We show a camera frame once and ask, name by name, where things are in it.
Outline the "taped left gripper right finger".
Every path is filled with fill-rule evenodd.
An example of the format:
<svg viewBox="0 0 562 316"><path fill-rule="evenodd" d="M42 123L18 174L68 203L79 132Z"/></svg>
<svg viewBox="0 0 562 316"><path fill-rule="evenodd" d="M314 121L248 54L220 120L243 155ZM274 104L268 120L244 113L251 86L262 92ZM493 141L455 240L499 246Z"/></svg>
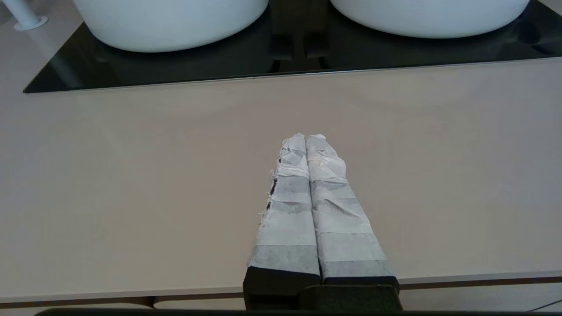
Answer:
<svg viewBox="0 0 562 316"><path fill-rule="evenodd" d="M313 221L323 284L400 289L371 222L346 177L346 164L321 134L306 138Z"/></svg>

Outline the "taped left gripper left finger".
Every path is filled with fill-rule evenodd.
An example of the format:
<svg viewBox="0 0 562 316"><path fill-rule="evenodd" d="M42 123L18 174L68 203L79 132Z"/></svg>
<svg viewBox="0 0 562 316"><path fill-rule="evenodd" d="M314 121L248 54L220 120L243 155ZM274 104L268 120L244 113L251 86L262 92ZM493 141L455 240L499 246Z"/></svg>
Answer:
<svg viewBox="0 0 562 316"><path fill-rule="evenodd" d="M244 278L248 309L296 309L321 283L305 136L283 141Z"/></svg>

